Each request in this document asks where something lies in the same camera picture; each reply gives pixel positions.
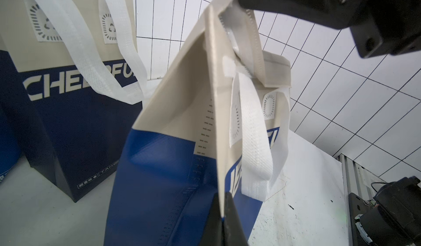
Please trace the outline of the dark blue bag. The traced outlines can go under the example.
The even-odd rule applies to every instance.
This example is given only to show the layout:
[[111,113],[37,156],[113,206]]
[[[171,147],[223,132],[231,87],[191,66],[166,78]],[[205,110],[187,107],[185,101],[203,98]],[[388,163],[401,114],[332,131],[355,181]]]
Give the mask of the dark blue bag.
[[198,246],[226,192],[248,240],[288,157],[290,88],[254,12],[212,0],[127,137],[105,245]]

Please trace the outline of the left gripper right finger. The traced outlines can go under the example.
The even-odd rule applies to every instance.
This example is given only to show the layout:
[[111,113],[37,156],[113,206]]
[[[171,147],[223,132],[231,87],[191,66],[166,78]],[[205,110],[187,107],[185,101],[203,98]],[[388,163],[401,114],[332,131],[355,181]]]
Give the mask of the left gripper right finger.
[[230,192],[225,193],[223,218],[224,246],[248,246],[240,218]]

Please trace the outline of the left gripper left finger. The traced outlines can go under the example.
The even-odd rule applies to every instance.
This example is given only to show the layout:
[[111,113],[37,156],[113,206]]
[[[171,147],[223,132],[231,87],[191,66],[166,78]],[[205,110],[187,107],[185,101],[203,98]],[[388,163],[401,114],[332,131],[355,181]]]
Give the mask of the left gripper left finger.
[[216,193],[212,200],[205,228],[199,246],[223,246],[224,242],[224,226],[220,215],[219,196]]

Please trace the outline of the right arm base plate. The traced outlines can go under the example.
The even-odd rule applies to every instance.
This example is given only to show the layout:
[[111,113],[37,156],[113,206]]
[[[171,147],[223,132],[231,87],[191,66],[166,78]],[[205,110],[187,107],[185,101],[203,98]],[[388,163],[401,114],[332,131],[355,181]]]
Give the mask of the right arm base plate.
[[374,207],[372,202],[373,196],[362,198],[355,193],[350,193],[348,195],[348,230],[350,246],[376,246],[375,243],[367,243],[360,235],[356,226],[356,217],[364,215],[372,209]]

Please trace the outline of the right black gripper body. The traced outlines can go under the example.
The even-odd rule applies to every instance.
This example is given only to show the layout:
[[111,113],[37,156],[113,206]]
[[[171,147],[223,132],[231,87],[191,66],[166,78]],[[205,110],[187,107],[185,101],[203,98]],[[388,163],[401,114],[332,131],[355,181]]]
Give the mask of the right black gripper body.
[[421,0],[239,0],[336,30],[350,28],[363,59],[421,49]]

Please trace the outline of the blue Cheerful bag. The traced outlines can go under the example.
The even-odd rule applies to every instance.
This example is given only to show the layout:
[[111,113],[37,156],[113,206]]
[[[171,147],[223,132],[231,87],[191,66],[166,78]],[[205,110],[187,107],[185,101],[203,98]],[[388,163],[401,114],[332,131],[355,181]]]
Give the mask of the blue Cheerful bag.
[[22,151],[18,141],[14,135],[12,126],[10,125],[3,108],[1,108],[1,182],[4,181],[7,174],[17,164],[21,157]]

